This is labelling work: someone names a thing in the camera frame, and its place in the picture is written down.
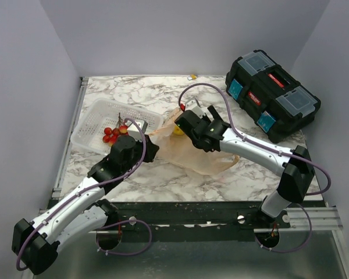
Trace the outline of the peach banana-print plastic bag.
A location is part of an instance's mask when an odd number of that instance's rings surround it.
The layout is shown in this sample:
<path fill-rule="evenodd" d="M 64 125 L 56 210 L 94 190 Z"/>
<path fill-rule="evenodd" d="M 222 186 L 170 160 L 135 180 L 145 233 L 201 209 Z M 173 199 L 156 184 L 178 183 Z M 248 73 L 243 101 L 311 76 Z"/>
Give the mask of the peach banana-print plastic bag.
<path fill-rule="evenodd" d="M 197 149 L 183 132 L 178 134 L 174 120 L 180 112 L 179 108 L 173 109 L 162 127 L 149 133 L 151 141 L 159 146 L 158 158 L 206 176 L 217 175 L 239 162 L 240 157 L 231 153 Z"/>

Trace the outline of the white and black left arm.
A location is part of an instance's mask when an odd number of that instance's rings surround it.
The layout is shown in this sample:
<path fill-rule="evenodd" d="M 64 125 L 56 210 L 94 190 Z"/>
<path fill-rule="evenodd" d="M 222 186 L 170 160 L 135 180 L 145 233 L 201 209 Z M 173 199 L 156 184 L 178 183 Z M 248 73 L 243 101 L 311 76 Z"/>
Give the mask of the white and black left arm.
<path fill-rule="evenodd" d="M 152 162 L 158 151 L 159 146 L 147 135 L 143 141 L 120 136 L 69 195 L 32 221 L 18 221 L 12 239 L 17 270 L 29 269 L 39 275 L 70 241 L 93 230 L 110 230 L 125 224 L 117 207 L 104 196 L 140 164 Z"/>

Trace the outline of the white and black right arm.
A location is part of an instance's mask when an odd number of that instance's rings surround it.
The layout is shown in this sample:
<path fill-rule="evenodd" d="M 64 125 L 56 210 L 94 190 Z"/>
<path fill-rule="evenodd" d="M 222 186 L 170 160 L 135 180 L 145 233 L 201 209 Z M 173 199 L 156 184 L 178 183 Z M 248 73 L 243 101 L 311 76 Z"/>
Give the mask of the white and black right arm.
<path fill-rule="evenodd" d="M 250 160 L 280 177 L 277 188 L 263 199 L 256 213 L 257 223 L 264 228 L 277 221 L 278 215 L 292 203 L 302 203 L 314 178 L 309 164 L 309 152 L 303 146 L 295 149 L 275 146 L 256 138 L 237 135 L 229 123 L 222 120 L 213 106 L 206 114 L 185 110 L 174 121 L 189 137 L 194 147 L 205 152 L 226 152 Z"/>

